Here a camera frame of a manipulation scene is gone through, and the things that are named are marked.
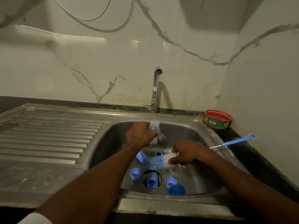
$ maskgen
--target white sticker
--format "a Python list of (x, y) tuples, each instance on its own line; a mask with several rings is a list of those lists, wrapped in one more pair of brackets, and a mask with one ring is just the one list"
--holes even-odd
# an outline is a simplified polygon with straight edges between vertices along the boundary
[(213, 124), (213, 125), (216, 125), (216, 124), (217, 124), (217, 121), (209, 120), (209, 123), (210, 123), (210, 124)]

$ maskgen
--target wall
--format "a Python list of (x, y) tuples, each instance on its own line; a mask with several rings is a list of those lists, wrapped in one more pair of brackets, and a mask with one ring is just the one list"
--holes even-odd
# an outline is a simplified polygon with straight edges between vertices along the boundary
[(257, 1), (249, 0), (216, 109), (241, 136), (255, 133), (253, 147), (299, 186), (299, 0)]
[[(58, 0), (92, 18), (108, 0)], [(54, 0), (0, 0), (0, 95), (214, 108), (247, 0), (111, 0), (80, 22)]]

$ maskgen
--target black countertop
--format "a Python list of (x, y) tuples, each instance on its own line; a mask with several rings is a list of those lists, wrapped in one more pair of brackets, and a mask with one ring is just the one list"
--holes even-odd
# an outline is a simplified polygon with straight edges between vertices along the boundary
[[(32, 103), (43, 105), (61, 105), (69, 107), (87, 107), (87, 108), (99, 108), (99, 109), (113, 109), (113, 110), (125, 110), (125, 111), (140, 111), (149, 112), (146, 107), (137, 106), (125, 106), (125, 105), (107, 105), (107, 104), (95, 104), (86, 102), (75, 101), (59, 101), (48, 99), (36, 99), (36, 98), (21, 98), (21, 97), (7, 97), (0, 96), (0, 113), (18, 107), (20, 105)], [(204, 115), (203, 111), (190, 111), (190, 110), (178, 110), (178, 109), (164, 109), (157, 108), (156, 113), (167, 114), (185, 114), (185, 115)], [(224, 142), (231, 141), (240, 138), (233, 129), (227, 130), (215, 130)], [(299, 203), (299, 193), (285, 176), (283, 176), (266, 158), (259, 154), (252, 146), (246, 141), (229, 146), (230, 150), (235, 156), (242, 162), (242, 164), (248, 169), (248, 171), (258, 180), (274, 188), (278, 192), (287, 196), (291, 200)], [(122, 214), (111, 213), (106, 223), (240, 223), (240, 222), (252, 222), (256, 221), (256, 217), (248, 211), (245, 207), (234, 206), (230, 207), (233, 213), (239, 217), (246, 217), (248, 221), (231, 221), (220, 219), (205, 219), (199, 217), (174, 217), (165, 215), (145, 215), (145, 214)], [(17, 223), (23, 219), (26, 215), (34, 211), (33, 209), (26, 208), (8, 208), (0, 207), (0, 214), (3, 220), (10, 219), (9, 223)]]

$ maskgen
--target white cable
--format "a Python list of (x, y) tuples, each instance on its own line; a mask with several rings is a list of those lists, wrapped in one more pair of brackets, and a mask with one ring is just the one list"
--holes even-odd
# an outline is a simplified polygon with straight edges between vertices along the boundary
[(79, 20), (82, 20), (82, 21), (94, 21), (94, 20), (96, 20), (96, 19), (98, 19), (98, 18), (100, 18), (105, 12), (106, 12), (106, 10), (107, 10), (107, 8), (108, 8), (108, 6), (110, 5), (110, 2), (111, 2), (111, 0), (109, 0), (109, 2), (108, 2), (108, 5), (106, 6), (106, 8), (105, 8), (105, 10), (102, 12), (102, 14), (100, 14), (99, 16), (97, 16), (96, 18), (94, 18), (94, 19), (91, 19), (91, 20), (86, 20), (86, 19), (81, 19), (81, 18), (79, 18), (79, 17), (76, 17), (76, 16), (74, 16), (73, 14), (71, 14), (70, 12), (68, 12), (57, 0), (55, 0), (56, 2), (57, 2), (57, 4), (67, 13), (67, 14), (69, 14), (69, 15), (71, 15), (72, 17), (74, 17), (74, 18), (76, 18), (76, 19), (79, 19)]

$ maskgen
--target chrome faucet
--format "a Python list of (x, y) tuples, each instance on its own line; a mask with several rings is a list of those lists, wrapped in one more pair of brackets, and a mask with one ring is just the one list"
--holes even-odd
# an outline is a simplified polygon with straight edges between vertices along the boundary
[(155, 68), (155, 72), (154, 72), (154, 85), (152, 88), (152, 102), (150, 105), (144, 105), (144, 106), (150, 106), (152, 110), (156, 109), (159, 77), (160, 77), (160, 74), (162, 74), (162, 73), (163, 73), (162, 69), (159, 66), (157, 66)]

